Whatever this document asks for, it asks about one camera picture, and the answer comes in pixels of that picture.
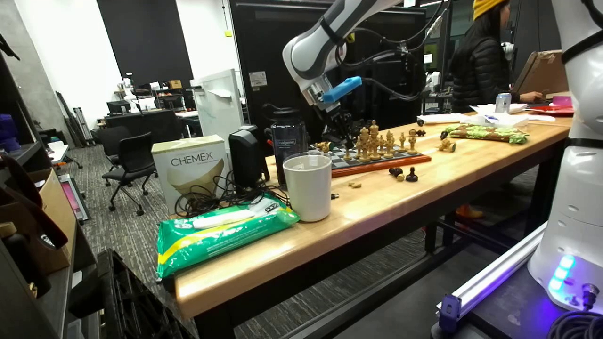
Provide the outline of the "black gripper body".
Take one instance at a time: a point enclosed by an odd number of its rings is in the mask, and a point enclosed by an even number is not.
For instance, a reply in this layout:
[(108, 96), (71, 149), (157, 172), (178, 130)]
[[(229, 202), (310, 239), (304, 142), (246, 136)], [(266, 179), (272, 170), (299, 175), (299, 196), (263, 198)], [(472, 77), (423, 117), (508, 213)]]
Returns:
[(323, 136), (332, 143), (351, 149), (361, 134), (363, 121), (342, 106), (327, 111), (325, 119)]

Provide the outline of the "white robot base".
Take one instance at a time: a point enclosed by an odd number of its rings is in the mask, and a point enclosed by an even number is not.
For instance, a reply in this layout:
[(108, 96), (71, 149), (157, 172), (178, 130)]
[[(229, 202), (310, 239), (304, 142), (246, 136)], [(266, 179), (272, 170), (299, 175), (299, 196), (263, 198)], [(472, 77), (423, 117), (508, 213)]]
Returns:
[(553, 0), (574, 119), (530, 275), (566, 309), (603, 313), (603, 0)]

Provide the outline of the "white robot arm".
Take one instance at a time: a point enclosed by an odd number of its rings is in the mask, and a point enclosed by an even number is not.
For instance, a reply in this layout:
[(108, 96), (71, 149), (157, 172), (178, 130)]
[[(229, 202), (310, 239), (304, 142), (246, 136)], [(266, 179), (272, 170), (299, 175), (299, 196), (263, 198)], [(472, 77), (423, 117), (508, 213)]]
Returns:
[(381, 13), (400, 0), (336, 0), (325, 15), (306, 32), (283, 47), (283, 62), (306, 102), (327, 117), (323, 136), (331, 142), (351, 143), (353, 119), (342, 109), (342, 100), (364, 85), (351, 76), (332, 85), (329, 72), (338, 68), (338, 49), (346, 38), (366, 19)]

